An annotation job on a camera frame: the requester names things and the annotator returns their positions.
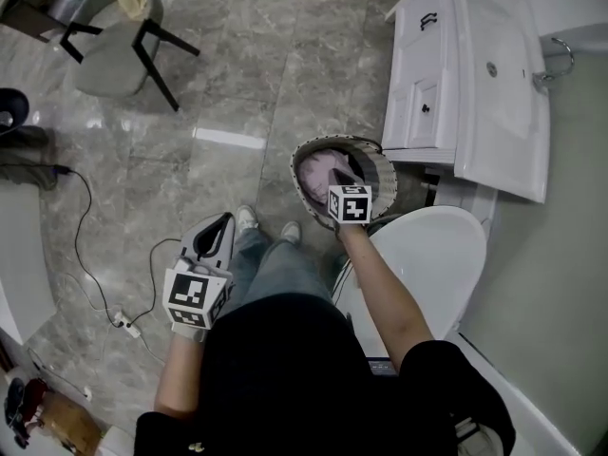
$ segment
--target shoe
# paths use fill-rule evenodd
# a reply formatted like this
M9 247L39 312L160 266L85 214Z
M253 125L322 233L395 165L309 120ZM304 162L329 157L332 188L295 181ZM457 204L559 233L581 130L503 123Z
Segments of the shoe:
M302 242L302 228L297 221L290 221L281 230L281 238L285 238L296 247Z
M237 232L240 235L248 228L257 228L256 213L249 206L240 206L237 209Z

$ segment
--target toilet lid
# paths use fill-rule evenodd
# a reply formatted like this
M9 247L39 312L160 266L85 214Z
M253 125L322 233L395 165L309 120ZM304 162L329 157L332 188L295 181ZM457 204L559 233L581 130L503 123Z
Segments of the toilet lid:
M484 267L486 239L480 222L464 209L432 206L396 219L370 239L418 302L435 339L444 339ZM366 356L388 357L350 263L338 276L333 297L350 316Z

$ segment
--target extension cord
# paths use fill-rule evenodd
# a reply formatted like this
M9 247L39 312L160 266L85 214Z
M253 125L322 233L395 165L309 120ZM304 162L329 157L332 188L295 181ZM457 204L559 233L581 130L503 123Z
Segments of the extension cord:
M114 320L117 321L121 327L134 338L139 338L142 335L142 332L133 325L131 319L124 315L122 310L116 313Z

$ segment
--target faucet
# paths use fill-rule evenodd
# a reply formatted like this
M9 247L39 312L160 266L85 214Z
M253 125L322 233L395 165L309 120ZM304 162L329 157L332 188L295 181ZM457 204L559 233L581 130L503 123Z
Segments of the faucet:
M537 91L542 91L544 88L550 87L555 80L561 76L570 74L572 69L574 69L574 55L572 54L572 49L570 46L563 42L562 39L558 39L557 37L553 37L551 41L566 48L568 54L570 55L570 66L562 71L535 72L532 75L532 82L534 83L534 87Z

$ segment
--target black shirt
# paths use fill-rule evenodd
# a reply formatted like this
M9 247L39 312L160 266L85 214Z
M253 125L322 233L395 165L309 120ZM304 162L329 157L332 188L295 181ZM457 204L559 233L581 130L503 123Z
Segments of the black shirt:
M405 356L399 377L371 374L348 321L327 301L281 294L217 321L206 341L199 413L184 423L149 412L136 456L195 454L457 454L454 425L515 432L498 393L446 341Z

